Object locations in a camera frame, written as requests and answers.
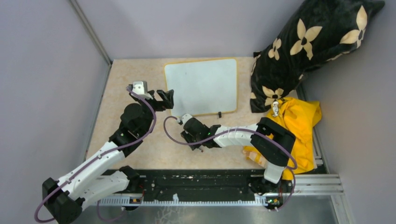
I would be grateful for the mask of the yellow framed whiteboard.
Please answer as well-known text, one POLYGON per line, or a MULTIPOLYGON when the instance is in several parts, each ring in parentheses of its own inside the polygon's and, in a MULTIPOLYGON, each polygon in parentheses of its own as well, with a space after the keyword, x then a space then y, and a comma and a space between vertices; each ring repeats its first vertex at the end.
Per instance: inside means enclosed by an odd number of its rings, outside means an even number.
POLYGON ((169 63, 165 83, 174 90, 175 117, 186 113, 210 115, 238 108, 238 65, 234 58, 169 63))

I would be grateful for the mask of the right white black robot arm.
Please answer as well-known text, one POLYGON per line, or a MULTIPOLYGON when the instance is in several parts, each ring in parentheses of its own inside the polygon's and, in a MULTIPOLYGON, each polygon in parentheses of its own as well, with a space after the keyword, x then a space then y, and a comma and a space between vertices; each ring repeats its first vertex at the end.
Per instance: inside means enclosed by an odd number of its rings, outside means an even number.
POLYGON ((295 135, 269 118, 261 118, 258 123, 248 126, 208 127, 197 118, 185 114, 177 122, 183 127, 182 137, 191 147, 254 147, 267 160, 263 187, 268 192, 276 192, 281 187, 281 177, 289 161, 293 162, 294 169, 297 168, 297 162, 291 155, 295 135))

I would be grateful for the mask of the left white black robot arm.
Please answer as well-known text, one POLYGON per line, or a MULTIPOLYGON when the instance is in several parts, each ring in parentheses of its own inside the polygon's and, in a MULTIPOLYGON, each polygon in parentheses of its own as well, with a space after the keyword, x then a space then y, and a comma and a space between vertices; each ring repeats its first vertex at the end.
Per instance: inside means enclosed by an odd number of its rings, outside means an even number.
POLYGON ((40 204, 59 224, 70 224, 90 205, 120 192, 143 193, 143 180, 130 166, 109 172, 115 164, 127 158, 147 137, 156 124, 156 112, 174 107, 174 90, 151 90, 138 94, 120 116, 119 128, 101 149, 73 171, 58 178, 48 178, 42 184, 40 204), (154 97, 157 93, 161 100, 154 97))

